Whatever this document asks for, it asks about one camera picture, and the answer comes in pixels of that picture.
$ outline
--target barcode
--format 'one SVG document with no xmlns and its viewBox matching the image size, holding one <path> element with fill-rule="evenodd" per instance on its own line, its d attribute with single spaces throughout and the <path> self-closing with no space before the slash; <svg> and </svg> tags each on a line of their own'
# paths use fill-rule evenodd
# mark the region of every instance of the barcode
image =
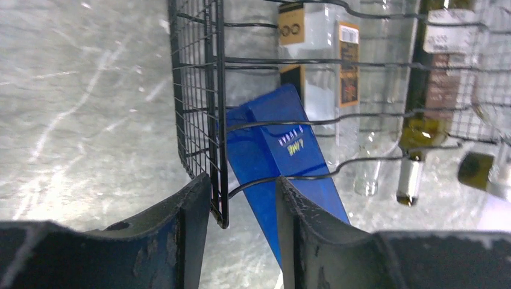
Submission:
<svg viewBox="0 0 511 289">
<path fill-rule="evenodd" d="M 341 26 L 340 41 L 359 44 L 359 31 L 355 28 Z"/>
</svg>

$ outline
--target white label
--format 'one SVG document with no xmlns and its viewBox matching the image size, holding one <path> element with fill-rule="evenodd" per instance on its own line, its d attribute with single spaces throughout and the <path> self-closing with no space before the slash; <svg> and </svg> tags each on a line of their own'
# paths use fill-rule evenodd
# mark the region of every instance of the white label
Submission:
<svg viewBox="0 0 511 289">
<path fill-rule="evenodd" d="M 359 44 L 359 31 L 355 28 L 340 26 L 340 41 Z"/>
<path fill-rule="evenodd" d="M 467 9 L 433 10 L 428 22 L 435 24 L 463 24 L 475 20 L 475 13 Z M 431 26 L 426 27 L 424 51 L 436 53 L 470 53 L 472 38 L 477 31 L 474 26 Z"/>
</svg>

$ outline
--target bottle label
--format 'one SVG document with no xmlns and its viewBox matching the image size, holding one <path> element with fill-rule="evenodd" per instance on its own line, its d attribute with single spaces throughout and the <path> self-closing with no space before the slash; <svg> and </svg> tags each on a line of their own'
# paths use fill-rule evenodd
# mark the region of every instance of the bottle label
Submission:
<svg viewBox="0 0 511 289">
<path fill-rule="evenodd" d="M 464 63 L 464 55 L 456 54 L 433 54 L 431 64 L 434 67 L 459 67 Z M 457 103 L 458 90 L 461 76 L 459 73 L 451 73 L 449 70 L 433 69 L 428 82 L 426 94 L 426 108 L 454 108 Z M 426 111 L 425 117 L 432 119 L 453 118 L 453 111 Z"/>
<path fill-rule="evenodd" d="M 305 42 L 305 10 L 303 3 L 285 3 L 278 7 L 280 45 Z"/>
<path fill-rule="evenodd" d="M 464 24 L 475 21 L 475 13 L 467 9 L 432 10 L 428 22 L 434 24 Z M 427 25 L 423 50 L 430 54 L 466 54 L 471 51 L 475 26 Z"/>
<path fill-rule="evenodd" d="M 359 27 L 351 23 L 339 22 L 339 58 L 341 60 L 359 62 Z M 359 103 L 359 78 L 358 65 L 340 65 L 340 101 L 339 106 L 349 107 Z"/>
<path fill-rule="evenodd" d="M 304 103 L 304 86 L 305 86 L 305 66 L 300 64 L 291 64 L 280 70 L 280 85 L 292 84 L 302 104 Z"/>
</svg>

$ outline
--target marble floor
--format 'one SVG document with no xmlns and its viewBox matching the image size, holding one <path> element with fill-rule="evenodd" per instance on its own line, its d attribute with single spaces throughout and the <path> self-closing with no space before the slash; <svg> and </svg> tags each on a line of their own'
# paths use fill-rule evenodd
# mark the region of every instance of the marble floor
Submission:
<svg viewBox="0 0 511 289">
<path fill-rule="evenodd" d="M 230 0 L 225 15 L 275 23 L 276 4 Z M 190 180 L 177 155 L 164 0 L 0 0 L 0 28 L 0 219 L 105 228 Z M 226 33 L 230 56 L 275 52 L 261 41 L 268 35 Z M 274 76 L 234 73 L 228 97 L 241 103 L 276 84 Z M 341 173 L 336 183 L 353 225 L 476 229 L 481 212 L 492 212 L 483 209 L 486 196 L 455 181 L 472 146 L 431 154 L 414 209 L 395 203 L 395 181 L 367 199 L 350 193 L 349 173 Z M 386 165 L 385 180 L 395 180 L 397 170 L 397 163 Z M 509 215 L 497 206 L 500 218 Z M 229 229 L 211 219 L 201 288 L 280 288 L 280 270 L 245 197 L 230 208 Z M 490 214 L 483 219 L 496 226 Z"/>
</svg>

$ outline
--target blue box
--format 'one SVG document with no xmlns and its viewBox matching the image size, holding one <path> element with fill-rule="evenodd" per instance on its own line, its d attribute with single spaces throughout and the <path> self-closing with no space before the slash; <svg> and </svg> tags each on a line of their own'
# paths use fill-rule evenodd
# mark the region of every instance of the blue box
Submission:
<svg viewBox="0 0 511 289">
<path fill-rule="evenodd" d="M 288 84 L 227 112 L 227 126 L 265 121 L 307 121 L 300 98 Z M 240 184 L 280 175 L 313 176 L 329 173 L 308 125 L 268 125 L 237 129 L 227 134 L 227 157 Z M 331 178 L 293 180 L 293 185 L 321 208 L 348 223 L 348 216 Z M 275 182 L 246 188 L 246 199 L 281 266 L 278 245 Z"/>
</svg>

